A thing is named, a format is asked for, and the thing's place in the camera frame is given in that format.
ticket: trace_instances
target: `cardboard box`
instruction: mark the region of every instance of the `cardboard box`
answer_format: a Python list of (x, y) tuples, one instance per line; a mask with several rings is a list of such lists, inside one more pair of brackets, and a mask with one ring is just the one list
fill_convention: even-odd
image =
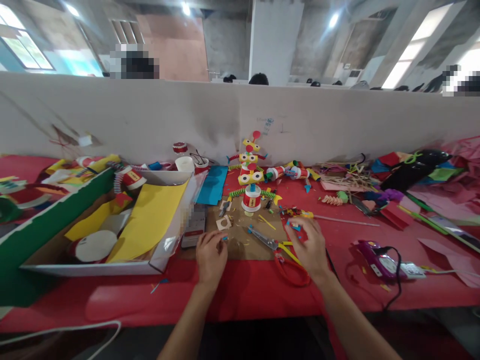
[(64, 236), (65, 233), (78, 221), (87, 218), (102, 204), (112, 200), (115, 195), (110, 191), (98, 197), (80, 216), (32, 254), (21, 268), (61, 277), (154, 275), (165, 271), (170, 256), (178, 246), (187, 219), (193, 209), (193, 201), (196, 199), (207, 173), (202, 172), (191, 176), (188, 172), (180, 171), (143, 171), (142, 175), (147, 179), (147, 184), (152, 185), (181, 185), (189, 180), (168, 230), (162, 238), (158, 239), (159, 243), (151, 251), (134, 260), (121, 263), (67, 263), (71, 262), (71, 259), (66, 259), (66, 249), (71, 241)]

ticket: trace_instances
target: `pink wall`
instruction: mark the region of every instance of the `pink wall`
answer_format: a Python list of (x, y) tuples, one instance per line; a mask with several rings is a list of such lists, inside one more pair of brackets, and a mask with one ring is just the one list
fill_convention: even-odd
[(202, 19), (170, 15), (138, 15), (149, 56), (157, 58), (160, 78), (208, 82)]

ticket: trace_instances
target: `scissors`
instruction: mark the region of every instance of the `scissors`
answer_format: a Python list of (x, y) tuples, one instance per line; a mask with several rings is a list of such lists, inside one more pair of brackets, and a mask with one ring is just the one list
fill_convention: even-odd
[[(292, 243), (289, 241), (278, 242), (272, 238), (268, 238), (264, 236), (261, 232), (257, 231), (253, 227), (248, 227), (248, 232), (255, 235), (262, 243), (267, 245), (270, 249), (273, 250), (273, 254), (275, 255), (275, 264), (280, 274), (283, 276), (285, 280), (287, 280), (290, 284), (296, 287), (304, 287), (310, 284), (310, 275), (302, 266), (300, 260), (287, 248), (287, 246), (292, 246)], [(282, 256), (282, 250), (285, 251), (293, 261), (290, 261)], [(297, 268), (302, 273), (302, 280), (296, 281), (291, 279), (285, 273), (283, 265), (290, 265), (292, 267)]]

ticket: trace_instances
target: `power cord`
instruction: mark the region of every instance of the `power cord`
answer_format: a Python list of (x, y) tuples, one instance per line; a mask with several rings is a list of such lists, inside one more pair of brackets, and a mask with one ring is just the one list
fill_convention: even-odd
[(402, 264), (402, 256), (400, 255), (399, 251), (394, 248), (393, 246), (385, 246), (385, 247), (380, 247), (380, 248), (375, 248), (373, 251), (377, 255), (385, 255), (389, 250), (395, 250), (397, 256), (398, 256), (398, 262), (396, 263), (396, 271), (395, 271), (395, 276), (396, 276), (396, 283), (398, 285), (398, 292), (396, 295), (385, 305), (383, 308), (383, 312), (386, 313), (389, 310), (390, 305), (392, 305), (395, 300), (397, 300), (400, 295), (402, 295), (402, 283), (400, 282), (400, 266)]
[(96, 329), (96, 328), (103, 328), (103, 327), (108, 326), (108, 325), (116, 325), (117, 326), (116, 331), (113, 334), (113, 336), (106, 343), (104, 343), (102, 346), (100, 346), (100, 348), (98, 348), (98, 350), (95, 351), (87, 359), (87, 360), (92, 360), (98, 354), (100, 354), (100, 352), (103, 349), (105, 349), (108, 345), (110, 345), (110, 343), (117, 337), (117, 335), (120, 332), (120, 329), (122, 328), (122, 323), (120, 321), (114, 320), (114, 321), (100, 322), (100, 323), (96, 323), (96, 324), (92, 324), (92, 325), (84, 325), (84, 326), (57, 327), (57, 328), (53, 328), (53, 329), (49, 329), (49, 330), (34, 332), (34, 333), (31, 333), (31, 334), (28, 334), (28, 335), (14, 337), (14, 338), (11, 338), (11, 339), (8, 339), (8, 340), (0, 341), (0, 346), (8, 345), (8, 344), (11, 344), (11, 343), (16, 343), (16, 342), (19, 342), (19, 341), (22, 341), (22, 340), (25, 340), (25, 339), (30, 339), (30, 338), (37, 337), (37, 336), (40, 336), (40, 335), (45, 335), (45, 334), (50, 334), (50, 333), (55, 333), (55, 332)]

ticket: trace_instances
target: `white cup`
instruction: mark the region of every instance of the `white cup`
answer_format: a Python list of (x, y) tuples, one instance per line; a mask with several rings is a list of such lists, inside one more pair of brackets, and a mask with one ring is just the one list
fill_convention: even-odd
[(178, 171), (193, 173), (195, 171), (194, 160), (190, 156), (182, 156), (175, 160)]

